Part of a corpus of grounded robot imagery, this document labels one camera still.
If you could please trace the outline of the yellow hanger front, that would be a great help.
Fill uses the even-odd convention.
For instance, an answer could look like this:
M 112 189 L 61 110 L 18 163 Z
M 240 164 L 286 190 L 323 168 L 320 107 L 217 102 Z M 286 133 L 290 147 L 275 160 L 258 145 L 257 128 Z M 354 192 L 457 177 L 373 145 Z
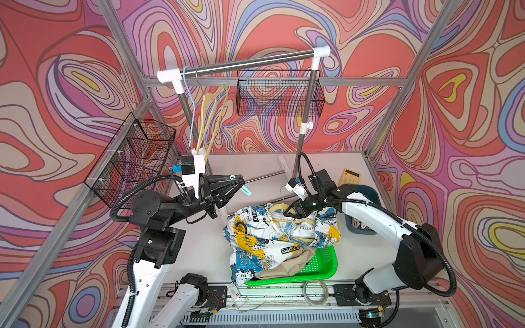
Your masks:
M 272 219 L 274 221 L 278 221 L 278 220 L 293 221 L 295 220 L 295 218 L 292 216 L 292 214 L 294 214 L 292 210 L 290 210 L 288 215 L 284 214 L 289 208 L 289 205 L 284 202 L 284 187 L 280 189 L 280 193 L 281 193 L 281 199 L 269 207 L 269 213 L 272 216 Z

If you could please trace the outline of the yellow hanger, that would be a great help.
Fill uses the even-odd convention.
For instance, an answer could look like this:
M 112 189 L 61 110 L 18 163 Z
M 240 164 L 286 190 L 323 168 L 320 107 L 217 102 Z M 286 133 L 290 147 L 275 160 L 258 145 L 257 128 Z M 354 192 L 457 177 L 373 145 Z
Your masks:
M 197 151 L 200 153 L 200 150 L 204 149 L 205 164 L 208 162 L 209 155 L 215 143 L 216 135 L 218 134 L 220 123 L 226 113 L 226 102 L 228 100 L 229 92 L 230 88 L 226 84 L 222 84 L 214 93 L 206 93 L 203 95 Z M 212 129 L 212 132 L 210 134 L 209 144 L 205 147 L 205 137 L 210 129 Z
M 281 193 L 281 199 L 269 207 L 269 213 L 272 216 L 272 219 L 274 221 L 278 221 L 278 220 L 293 221 L 295 220 L 295 218 L 292 216 L 292 214 L 294 214 L 292 210 L 290 210 L 288 215 L 284 214 L 289 208 L 289 205 L 284 202 L 284 187 L 280 189 L 280 193 Z

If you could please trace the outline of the green clothespin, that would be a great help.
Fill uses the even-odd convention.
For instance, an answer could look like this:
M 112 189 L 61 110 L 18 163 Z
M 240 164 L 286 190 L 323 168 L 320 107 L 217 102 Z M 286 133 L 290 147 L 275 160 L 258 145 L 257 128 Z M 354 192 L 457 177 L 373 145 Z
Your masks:
M 239 190 L 243 194 L 247 195 L 248 197 L 252 196 L 252 192 L 251 192 L 250 188 L 247 186 L 247 184 L 246 184 L 246 182 L 245 182 L 245 180 L 244 180 L 242 175 L 231 174 L 229 176 L 229 179 L 234 181 L 237 184 L 237 186 L 239 187 Z

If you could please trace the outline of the printed white blue yellow shorts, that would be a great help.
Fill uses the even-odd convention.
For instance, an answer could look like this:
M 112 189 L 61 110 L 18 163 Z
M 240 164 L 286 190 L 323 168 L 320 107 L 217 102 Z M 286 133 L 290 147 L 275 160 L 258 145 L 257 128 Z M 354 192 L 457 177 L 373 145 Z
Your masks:
M 230 256 L 232 282 L 244 286 L 264 269 L 274 269 L 297 254 L 302 247 L 316 250 L 340 241 L 336 210 L 325 207 L 303 219 L 274 221 L 269 207 L 239 209 L 223 228 L 233 249 Z

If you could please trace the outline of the beige shorts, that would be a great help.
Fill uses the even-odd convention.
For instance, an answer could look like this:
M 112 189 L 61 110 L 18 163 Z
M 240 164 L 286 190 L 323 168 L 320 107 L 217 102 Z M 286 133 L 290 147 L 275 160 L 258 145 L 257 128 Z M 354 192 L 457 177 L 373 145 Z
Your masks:
M 270 280 L 283 277 L 291 277 L 301 272 L 312 260 L 317 250 L 311 247 L 302 247 L 297 254 L 274 269 L 264 269 L 256 275 L 260 280 Z

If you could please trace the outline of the light blue wire hanger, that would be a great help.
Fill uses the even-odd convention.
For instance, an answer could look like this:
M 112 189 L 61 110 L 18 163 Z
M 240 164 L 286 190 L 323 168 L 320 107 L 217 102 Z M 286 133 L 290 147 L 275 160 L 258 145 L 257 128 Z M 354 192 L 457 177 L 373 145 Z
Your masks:
M 188 147 L 189 149 L 191 150 L 192 149 L 192 144 L 193 144 L 193 141 L 194 141 L 194 123 L 195 123 L 195 109 L 196 109 L 196 104 L 195 104 L 195 101 L 194 101 L 194 97 L 191 93 L 191 90 L 189 88 L 189 85 L 187 83 L 187 78 L 186 78 L 186 71 L 189 69 L 188 66 L 185 66 L 183 68 L 183 73 L 182 73 L 182 78 L 183 78 L 183 84 L 185 86 L 185 89 L 186 89 L 186 92 L 187 92 L 187 121 L 189 123 L 189 127 L 190 127 L 190 133 L 189 133 L 189 141 L 188 141 Z

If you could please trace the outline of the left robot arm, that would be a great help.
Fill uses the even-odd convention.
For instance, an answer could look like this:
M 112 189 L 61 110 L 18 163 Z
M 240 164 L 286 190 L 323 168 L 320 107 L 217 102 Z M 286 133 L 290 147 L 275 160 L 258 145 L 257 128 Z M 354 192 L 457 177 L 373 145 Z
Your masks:
M 152 315 L 185 237 L 185 231 L 173 225 L 198 213 L 216 218 L 216 210 L 245 184 L 241 175 L 199 176 L 197 186 L 189 190 L 180 176 L 160 175 L 138 184 L 115 203 L 111 219 L 138 226 L 141 233 L 127 262 L 128 288 L 114 327 L 176 327 L 193 307 L 205 305 L 207 278 L 188 273 L 169 302 Z

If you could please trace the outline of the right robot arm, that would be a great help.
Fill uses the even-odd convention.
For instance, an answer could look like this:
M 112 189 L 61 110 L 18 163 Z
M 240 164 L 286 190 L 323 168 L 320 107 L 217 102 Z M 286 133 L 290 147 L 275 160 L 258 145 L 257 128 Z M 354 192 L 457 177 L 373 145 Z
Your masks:
M 355 281 L 354 295 L 359 302 L 387 290 L 404 288 L 425 288 L 441 297 L 456 293 L 457 278 L 435 227 L 402 219 L 373 202 L 357 185 L 337 185 L 324 169 L 312 171 L 308 179 L 314 191 L 305 191 L 292 203 L 290 209 L 295 211 L 296 218 L 333 208 L 362 222 L 396 250 L 394 262 L 372 268 Z

